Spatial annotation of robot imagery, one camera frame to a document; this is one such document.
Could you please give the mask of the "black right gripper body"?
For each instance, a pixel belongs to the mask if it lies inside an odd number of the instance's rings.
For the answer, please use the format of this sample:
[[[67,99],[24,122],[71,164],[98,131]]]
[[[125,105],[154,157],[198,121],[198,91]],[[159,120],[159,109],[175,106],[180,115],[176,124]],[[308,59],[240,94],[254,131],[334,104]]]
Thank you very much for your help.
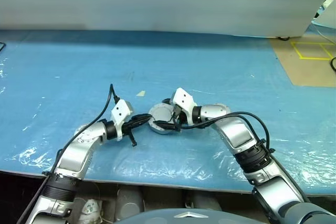
[[[172,121],[175,131],[180,131],[182,128],[182,122],[180,119],[181,113],[183,112],[182,108],[179,105],[175,105],[172,113]]]

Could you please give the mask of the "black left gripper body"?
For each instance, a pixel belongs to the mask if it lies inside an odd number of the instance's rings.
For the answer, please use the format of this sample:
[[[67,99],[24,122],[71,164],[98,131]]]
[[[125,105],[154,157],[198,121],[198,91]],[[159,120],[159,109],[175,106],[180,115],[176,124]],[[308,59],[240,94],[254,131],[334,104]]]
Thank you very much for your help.
[[[135,147],[137,146],[137,142],[133,136],[133,133],[132,133],[132,129],[135,128],[135,123],[134,122],[127,122],[127,123],[124,123],[123,126],[122,126],[122,135],[123,136],[128,136],[131,140],[131,143],[132,143],[132,146]]]

